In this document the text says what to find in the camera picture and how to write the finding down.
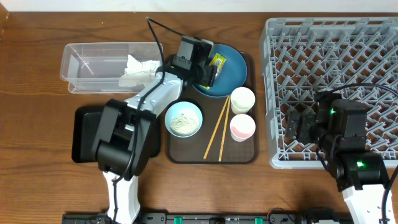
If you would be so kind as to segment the white napkin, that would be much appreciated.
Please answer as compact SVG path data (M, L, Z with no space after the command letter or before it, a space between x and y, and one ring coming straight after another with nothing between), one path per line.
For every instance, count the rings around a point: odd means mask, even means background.
M153 82L156 70L160 62L158 60L138 61L132 55L127 56L127 64L124 74L119 78L120 87L146 87Z

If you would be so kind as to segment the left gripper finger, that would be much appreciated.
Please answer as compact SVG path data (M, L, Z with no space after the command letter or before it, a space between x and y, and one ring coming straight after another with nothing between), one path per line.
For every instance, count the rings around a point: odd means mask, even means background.
M214 42L206 39L201 39L201 42L203 44L203 56L205 59L205 64L209 64L210 56L213 53Z
M207 65L204 67L204 74L201 80L203 86L212 87L217 74L216 65Z

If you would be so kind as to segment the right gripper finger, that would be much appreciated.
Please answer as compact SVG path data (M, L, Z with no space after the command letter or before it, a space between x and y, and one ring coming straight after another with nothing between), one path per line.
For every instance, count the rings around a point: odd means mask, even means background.
M300 122L301 113L298 112L296 109L289 109L285 114L286 119L286 128L285 128L285 135L288 138L296 138L298 135L298 127Z
M309 116L315 116L316 112L313 110L313 108L311 106L305 105L303 107L302 114L309 115Z

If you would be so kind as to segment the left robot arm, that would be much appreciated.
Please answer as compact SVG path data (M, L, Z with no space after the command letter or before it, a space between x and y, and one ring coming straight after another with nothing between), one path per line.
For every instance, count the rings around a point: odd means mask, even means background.
M145 149L158 116L190 85L212 86L217 68L210 65L214 43L182 37L177 54L162 58L151 84L124 101L109 100L91 148L109 193L106 223L133 223L141 205L138 178L150 158Z

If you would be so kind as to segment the yellow snack wrapper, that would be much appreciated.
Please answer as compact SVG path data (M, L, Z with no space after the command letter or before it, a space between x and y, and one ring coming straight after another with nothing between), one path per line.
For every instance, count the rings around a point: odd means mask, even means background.
M215 79L217 79L222 71L223 65L226 63L227 58L222 56L219 53L215 53L214 56L210 56L210 63L209 64L205 64L205 61L200 65L200 69L199 69L199 79L198 79L198 84L200 86L202 86L205 89L209 89L210 87L207 86L203 86L201 84L201 80L204 74L204 67L207 65L216 65L217 66L217 74Z

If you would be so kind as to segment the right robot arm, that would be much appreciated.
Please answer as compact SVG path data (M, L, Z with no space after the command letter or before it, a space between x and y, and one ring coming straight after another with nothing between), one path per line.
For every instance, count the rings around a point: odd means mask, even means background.
M315 114L287 114L286 137L316 144L323 168L336 180L354 223L395 223L392 184L383 158L366 149L364 105L339 93L321 92Z

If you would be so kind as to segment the pink cup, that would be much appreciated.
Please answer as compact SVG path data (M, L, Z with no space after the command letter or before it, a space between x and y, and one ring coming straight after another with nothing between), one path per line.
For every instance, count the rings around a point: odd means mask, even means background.
M237 142L243 142L250 138L255 130L255 121L247 114L237 114L230 122L231 137Z

